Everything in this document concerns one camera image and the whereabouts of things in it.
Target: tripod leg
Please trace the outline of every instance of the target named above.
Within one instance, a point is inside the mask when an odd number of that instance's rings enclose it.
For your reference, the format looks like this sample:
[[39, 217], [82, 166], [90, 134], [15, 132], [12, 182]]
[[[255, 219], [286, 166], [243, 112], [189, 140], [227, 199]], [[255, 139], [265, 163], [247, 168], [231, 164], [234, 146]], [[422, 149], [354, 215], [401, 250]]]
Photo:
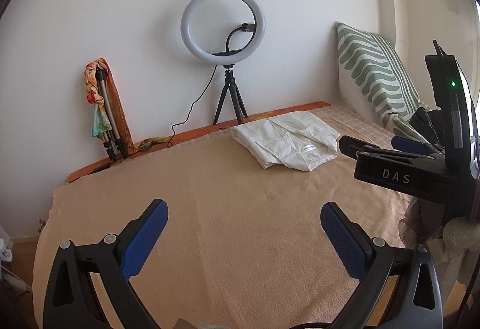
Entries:
[[233, 109], [235, 110], [235, 114], [237, 116], [237, 122], [238, 124], [243, 124], [243, 118], [242, 118], [242, 113], [240, 112], [240, 105], [239, 105], [239, 98], [238, 98], [238, 90], [237, 90], [237, 85], [231, 84], [229, 86], [230, 89], [230, 96], [232, 96], [232, 103], [233, 103]]
[[225, 96], [227, 94], [227, 90], [229, 90], [229, 85], [225, 84], [222, 89], [222, 94], [220, 95], [220, 100], [218, 101], [217, 112], [215, 112], [215, 119], [213, 119], [213, 124], [217, 124], [218, 118], [220, 117], [220, 111], [222, 110], [222, 105], [225, 100]]
[[235, 85], [235, 87], [237, 88], [237, 96], [239, 99], [238, 103], [240, 104], [240, 109], [241, 109], [241, 112], [243, 113], [243, 117], [248, 117], [247, 110], [245, 109], [245, 106], [243, 105], [242, 97], [240, 96], [239, 88], [237, 85]]

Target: blue textured pad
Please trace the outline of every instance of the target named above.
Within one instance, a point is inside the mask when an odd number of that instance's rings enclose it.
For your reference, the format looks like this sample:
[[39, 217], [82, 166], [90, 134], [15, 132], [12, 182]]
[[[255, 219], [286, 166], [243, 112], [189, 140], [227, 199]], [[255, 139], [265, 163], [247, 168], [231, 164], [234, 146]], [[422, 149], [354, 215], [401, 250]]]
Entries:
[[140, 273], [168, 218], [167, 204], [164, 201], [158, 202], [137, 234], [123, 250], [121, 272], [126, 280]]
[[422, 142], [411, 140], [395, 135], [391, 141], [392, 147], [395, 150], [409, 152], [413, 154], [427, 155], [427, 149]]
[[320, 212], [320, 223], [351, 278], [362, 281], [367, 275], [367, 256], [330, 204]]

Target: black tripod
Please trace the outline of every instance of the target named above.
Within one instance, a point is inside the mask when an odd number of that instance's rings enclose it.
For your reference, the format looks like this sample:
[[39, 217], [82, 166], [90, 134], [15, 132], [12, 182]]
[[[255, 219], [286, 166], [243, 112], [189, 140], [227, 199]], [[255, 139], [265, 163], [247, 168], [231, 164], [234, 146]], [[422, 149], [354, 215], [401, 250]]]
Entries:
[[222, 110], [222, 105], [225, 100], [225, 96], [227, 94], [227, 90], [230, 90], [230, 96], [232, 97], [233, 109], [235, 110], [235, 114], [237, 116], [238, 124], [243, 124], [243, 117], [248, 117], [247, 111], [245, 110], [245, 106], [243, 105], [243, 101], [241, 100], [240, 92], [235, 83], [235, 77], [233, 76], [233, 64], [224, 66], [225, 70], [225, 85], [222, 89], [222, 94], [220, 95], [220, 100], [218, 102], [217, 112], [215, 113], [215, 119], [213, 120], [213, 124], [217, 124], [218, 117], [220, 116], [220, 111]]

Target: black fabric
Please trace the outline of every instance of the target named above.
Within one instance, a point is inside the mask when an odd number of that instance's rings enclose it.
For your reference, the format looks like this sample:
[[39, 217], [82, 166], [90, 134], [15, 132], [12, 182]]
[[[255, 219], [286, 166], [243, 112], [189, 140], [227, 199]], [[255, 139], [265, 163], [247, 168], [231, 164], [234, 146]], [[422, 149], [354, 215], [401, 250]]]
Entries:
[[409, 123], [429, 143], [445, 146], [445, 124], [440, 109], [427, 112], [425, 108], [420, 107], [413, 114]]

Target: cushion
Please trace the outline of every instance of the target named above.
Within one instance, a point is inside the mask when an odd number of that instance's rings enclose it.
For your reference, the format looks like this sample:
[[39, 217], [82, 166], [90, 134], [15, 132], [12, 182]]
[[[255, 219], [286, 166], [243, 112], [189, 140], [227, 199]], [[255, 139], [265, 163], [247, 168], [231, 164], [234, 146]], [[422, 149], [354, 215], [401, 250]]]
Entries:
[[342, 97], [364, 119], [390, 132], [427, 142], [409, 123], [419, 95], [387, 38], [337, 23]]

